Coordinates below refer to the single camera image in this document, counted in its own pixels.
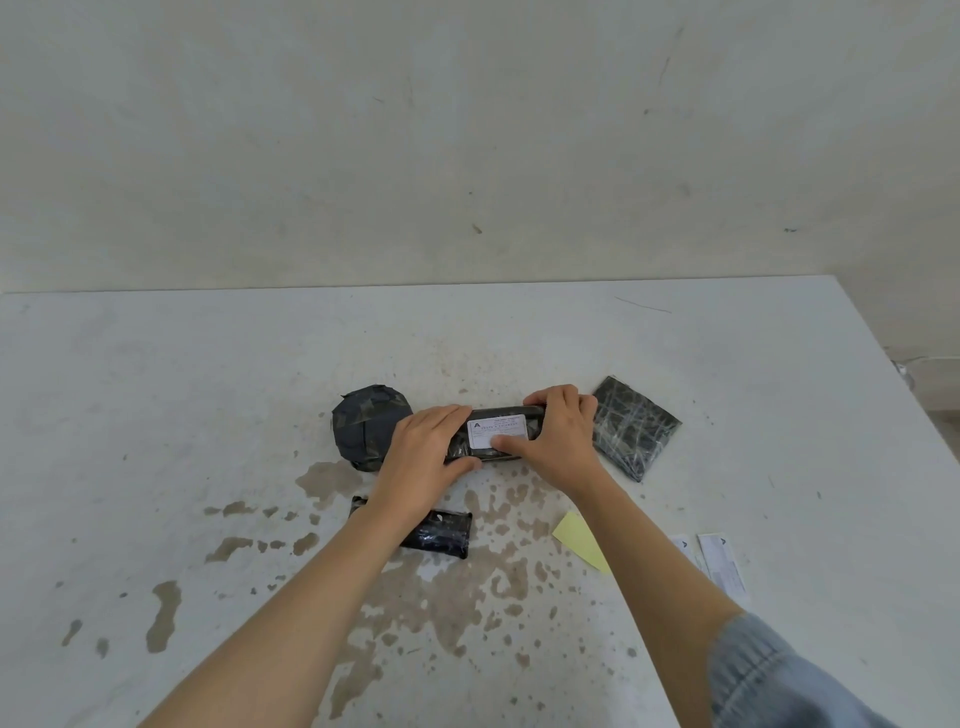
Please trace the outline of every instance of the brown stain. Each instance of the brown stain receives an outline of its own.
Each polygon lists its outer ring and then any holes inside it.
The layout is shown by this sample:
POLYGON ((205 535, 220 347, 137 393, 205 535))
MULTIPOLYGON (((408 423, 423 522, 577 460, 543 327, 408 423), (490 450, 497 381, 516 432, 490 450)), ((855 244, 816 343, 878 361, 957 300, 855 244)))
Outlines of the brown stain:
POLYGON ((154 623, 147 630, 147 651, 151 654, 165 650, 170 635, 177 628, 174 615, 180 606, 180 587, 176 581, 164 581, 154 587, 154 595, 160 600, 160 608, 156 612, 154 623))
POLYGON ((496 614, 496 612, 490 612, 487 615, 487 623, 483 625, 484 632, 490 632, 492 629, 496 629, 501 624, 503 624, 503 619, 499 617, 495 618, 493 616, 494 614, 496 614))
POLYGON ((320 537, 312 531, 301 539, 294 541, 294 556, 302 556, 306 551, 316 546, 320 537))
POLYGON ((237 513, 253 513, 255 510, 256 508, 248 508, 247 503, 243 500, 235 500, 233 503, 228 503, 224 506, 224 518, 237 513))
POLYGON ((550 524, 546 521, 541 521, 540 519, 534 519, 534 522, 528 523, 522 519, 516 520, 516 527, 521 531, 526 531, 534 537, 534 541, 539 541, 542 538, 550 535, 550 524))
POLYGON ((61 647, 66 647, 70 644, 70 641, 73 639, 74 635, 80 632, 80 628, 84 626, 84 621, 82 619, 74 619, 70 622, 70 629, 67 630, 66 637, 60 642, 61 647))
POLYGON ((350 700, 360 697, 374 680, 383 677, 383 667, 373 664, 375 650, 376 643, 373 640, 367 640, 364 647, 345 643, 341 648, 337 665, 351 665, 350 671, 337 681, 330 693, 330 720, 342 716, 350 700))
POLYGON ((324 510, 340 494, 349 498, 363 485, 363 478, 346 460, 335 463, 318 462, 296 480, 307 497, 313 498, 313 507, 324 510))
POLYGON ((232 554, 237 548, 248 548, 253 546, 253 539, 241 539, 236 536, 227 536, 223 541, 220 542, 220 545, 217 546, 217 549, 213 553, 206 554, 204 559, 205 564, 209 564, 211 561, 226 561, 230 554, 232 554))
POLYGON ((474 522, 494 523, 507 518, 507 514, 510 513, 510 503, 501 503, 499 508, 494 508, 493 501, 495 498, 496 496, 491 493, 485 511, 480 507, 480 497, 477 496, 476 491, 467 491, 464 495, 464 504, 467 506, 467 510, 473 514, 474 522))
MULTIPOLYGON (((446 569, 430 581, 417 574, 417 569, 431 557, 422 551, 402 549, 391 559, 367 594, 364 606, 353 624, 353 630, 363 630, 374 640, 396 629, 407 629, 413 634, 433 626, 437 644, 450 655, 462 657, 467 653, 459 644, 467 628, 483 621, 479 605, 486 601, 485 585, 492 580, 508 586, 503 594, 523 599, 527 596, 527 560, 516 558, 516 544, 506 544, 502 551, 489 546, 474 546, 464 561, 448 562, 446 569)), ((380 679, 382 670, 373 664, 375 643, 363 649, 348 643, 337 659, 337 664, 352 663, 349 673, 333 687, 330 718, 343 714, 347 703, 359 696, 373 681, 380 679)))

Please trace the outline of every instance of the light blue sleeve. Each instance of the light blue sleeve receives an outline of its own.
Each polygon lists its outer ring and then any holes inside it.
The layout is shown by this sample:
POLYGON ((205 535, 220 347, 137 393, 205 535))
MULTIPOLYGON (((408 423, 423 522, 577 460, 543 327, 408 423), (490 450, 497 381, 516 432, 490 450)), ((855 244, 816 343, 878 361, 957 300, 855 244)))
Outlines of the light blue sleeve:
POLYGON ((755 615, 723 628, 708 677, 716 728, 894 728, 755 615))

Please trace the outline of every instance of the table surface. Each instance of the table surface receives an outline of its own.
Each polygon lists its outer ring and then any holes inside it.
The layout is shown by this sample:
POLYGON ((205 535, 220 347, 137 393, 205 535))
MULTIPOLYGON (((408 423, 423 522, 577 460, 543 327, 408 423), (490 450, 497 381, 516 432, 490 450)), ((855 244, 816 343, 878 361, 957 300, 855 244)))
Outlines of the table surface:
MULTIPOLYGON (((339 395, 608 374, 683 421, 617 475, 668 534, 725 532, 754 611, 876 710, 960 714, 960 466, 832 278, 5 295, 0 373, 10 725, 130 725, 330 538, 371 481, 339 395)), ((514 462, 445 506, 470 557, 398 553, 318 724, 676 724, 612 578, 548 535, 564 497, 514 462)))

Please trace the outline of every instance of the wall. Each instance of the wall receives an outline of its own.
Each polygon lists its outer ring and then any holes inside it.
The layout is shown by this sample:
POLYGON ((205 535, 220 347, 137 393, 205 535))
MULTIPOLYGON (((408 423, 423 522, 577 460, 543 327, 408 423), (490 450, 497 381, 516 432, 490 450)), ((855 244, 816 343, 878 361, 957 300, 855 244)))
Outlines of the wall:
MULTIPOLYGON (((836 274, 960 353, 939 0, 25 0, 0 289, 836 274)), ((960 406, 956 362, 917 367, 960 406)))

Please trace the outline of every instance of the paper slip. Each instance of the paper slip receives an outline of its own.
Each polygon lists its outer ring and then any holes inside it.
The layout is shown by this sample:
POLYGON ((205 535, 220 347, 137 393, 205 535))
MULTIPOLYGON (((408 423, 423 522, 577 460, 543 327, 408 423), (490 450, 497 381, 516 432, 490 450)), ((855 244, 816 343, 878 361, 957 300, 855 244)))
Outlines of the paper slip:
POLYGON ((467 435, 472 449, 489 449, 493 435, 515 435, 526 438, 527 418, 524 415, 489 417, 486 420, 469 420, 467 435))
POLYGON ((700 561, 697 559, 697 555, 693 552, 693 543, 685 533, 678 534, 677 536, 671 536, 670 541, 672 541, 673 545, 683 552, 684 556, 690 560, 690 563, 693 564, 693 566, 700 571, 704 570, 703 566, 700 564, 700 561))
POLYGON ((743 579, 740 578, 740 569, 733 560, 733 549, 730 548, 727 537, 722 533, 701 533, 697 539, 700 541, 700 550, 704 552, 710 579, 729 598, 746 608, 750 597, 743 585, 743 579))

